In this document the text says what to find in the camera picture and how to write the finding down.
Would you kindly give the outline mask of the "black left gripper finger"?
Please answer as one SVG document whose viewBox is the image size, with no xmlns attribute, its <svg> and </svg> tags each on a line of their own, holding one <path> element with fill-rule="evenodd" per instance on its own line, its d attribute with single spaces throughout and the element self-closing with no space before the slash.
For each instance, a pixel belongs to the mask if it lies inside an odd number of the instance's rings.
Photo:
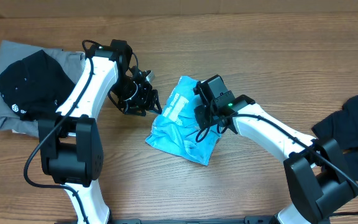
<svg viewBox="0 0 358 224">
<path fill-rule="evenodd" d="M 162 107 L 160 105 L 157 90 L 152 90 L 152 98 L 151 98 L 151 102 L 150 102 L 149 111 L 153 112 L 155 114 L 162 114 Z"/>
<path fill-rule="evenodd" d="M 148 107 L 143 106 L 130 106 L 124 110 L 124 114 L 135 116 L 146 116 Z"/>
</svg>

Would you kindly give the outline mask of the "light blue printed t-shirt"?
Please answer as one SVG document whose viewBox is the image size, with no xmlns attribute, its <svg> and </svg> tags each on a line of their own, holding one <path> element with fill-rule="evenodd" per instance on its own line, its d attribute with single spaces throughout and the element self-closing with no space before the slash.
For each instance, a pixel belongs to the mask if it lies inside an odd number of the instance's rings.
<svg viewBox="0 0 358 224">
<path fill-rule="evenodd" d="M 180 77 L 145 141 L 155 149 L 206 166 L 221 134 L 213 126 L 201 142 L 196 142 L 200 127 L 194 109 L 202 104 L 193 92 L 197 82 L 188 76 Z"/>
</svg>

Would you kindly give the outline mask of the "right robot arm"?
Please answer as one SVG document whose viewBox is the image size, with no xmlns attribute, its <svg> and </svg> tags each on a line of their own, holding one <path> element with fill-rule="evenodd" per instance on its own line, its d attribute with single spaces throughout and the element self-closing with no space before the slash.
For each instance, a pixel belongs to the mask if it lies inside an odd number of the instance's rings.
<svg viewBox="0 0 358 224">
<path fill-rule="evenodd" d="M 276 213 L 271 223 L 329 223 L 337 210 L 358 196 L 339 144 L 298 132 L 265 112 L 252 98 L 234 96 L 219 75 L 197 82 L 201 98 L 195 108 L 202 142 L 216 128 L 251 139 L 285 169 L 291 205 Z"/>
</svg>

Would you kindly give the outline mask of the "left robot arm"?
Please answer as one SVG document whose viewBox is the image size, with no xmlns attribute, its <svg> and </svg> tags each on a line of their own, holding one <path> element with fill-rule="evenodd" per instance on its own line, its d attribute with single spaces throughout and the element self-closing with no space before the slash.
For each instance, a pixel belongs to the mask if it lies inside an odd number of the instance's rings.
<svg viewBox="0 0 358 224">
<path fill-rule="evenodd" d="M 53 189 L 63 189 L 75 209 L 77 223 L 112 223 L 104 202 L 99 176 L 104 153 L 96 120 L 106 98 L 123 114 L 161 114 L 158 92 L 152 87 L 153 71 L 131 66 L 136 58 L 125 40 L 109 45 L 95 41 L 85 47 L 86 65 L 67 100 L 38 122 L 44 174 Z"/>
</svg>

